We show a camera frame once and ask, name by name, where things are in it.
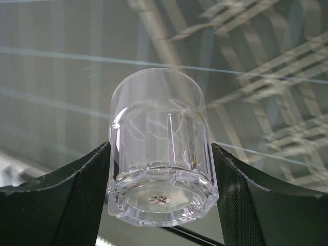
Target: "glass bottom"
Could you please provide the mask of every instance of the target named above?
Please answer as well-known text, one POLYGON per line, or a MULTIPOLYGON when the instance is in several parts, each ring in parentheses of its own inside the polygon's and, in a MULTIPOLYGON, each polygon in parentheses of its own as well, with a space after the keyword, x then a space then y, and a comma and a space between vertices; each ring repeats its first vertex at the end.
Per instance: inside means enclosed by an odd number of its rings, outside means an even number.
POLYGON ((155 168, 109 185, 108 208, 135 226, 173 227, 202 218, 218 199, 217 188, 200 173, 155 168))

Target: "clear glass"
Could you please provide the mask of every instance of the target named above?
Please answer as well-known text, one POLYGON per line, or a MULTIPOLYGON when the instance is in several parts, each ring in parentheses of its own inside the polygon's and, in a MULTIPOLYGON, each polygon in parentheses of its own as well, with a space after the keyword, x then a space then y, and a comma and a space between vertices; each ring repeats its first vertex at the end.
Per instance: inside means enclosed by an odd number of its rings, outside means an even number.
POLYGON ((111 101, 108 212, 135 226, 204 217, 218 188, 201 89, 183 73, 139 71, 111 101))

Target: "faceted glass base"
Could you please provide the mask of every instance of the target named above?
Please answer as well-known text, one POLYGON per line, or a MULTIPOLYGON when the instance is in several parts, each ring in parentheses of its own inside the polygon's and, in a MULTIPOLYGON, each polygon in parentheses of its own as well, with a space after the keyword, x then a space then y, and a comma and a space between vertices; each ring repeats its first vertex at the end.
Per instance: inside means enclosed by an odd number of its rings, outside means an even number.
POLYGON ((202 174, 151 168, 109 184, 109 214, 135 226, 173 227, 206 215, 217 188, 202 174))

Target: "plastic tumbler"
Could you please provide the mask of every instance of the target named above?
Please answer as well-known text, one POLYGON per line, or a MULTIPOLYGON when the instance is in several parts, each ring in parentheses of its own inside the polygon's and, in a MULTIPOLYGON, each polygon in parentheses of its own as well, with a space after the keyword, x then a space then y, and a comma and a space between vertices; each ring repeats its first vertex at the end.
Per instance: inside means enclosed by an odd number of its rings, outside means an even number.
POLYGON ((218 199, 204 96, 175 70, 124 79, 111 101, 108 212, 135 226, 172 227, 218 199))

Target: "black cable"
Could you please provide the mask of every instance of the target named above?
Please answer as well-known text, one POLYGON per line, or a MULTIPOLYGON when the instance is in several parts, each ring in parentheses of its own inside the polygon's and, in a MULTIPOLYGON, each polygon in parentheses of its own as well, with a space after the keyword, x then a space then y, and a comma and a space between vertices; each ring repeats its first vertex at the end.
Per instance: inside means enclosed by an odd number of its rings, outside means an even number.
POLYGON ((190 240, 194 243, 197 243, 201 246, 224 246, 224 244, 217 242, 211 238, 205 237, 203 235, 200 235, 196 232, 193 232, 191 230, 188 230, 186 228, 183 228, 181 226, 176 227, 162 227, 164 230, 167 230, 169 232, 174 233, 175 235, 178 235, 180 237, 183 237, 187 240, 190 240))

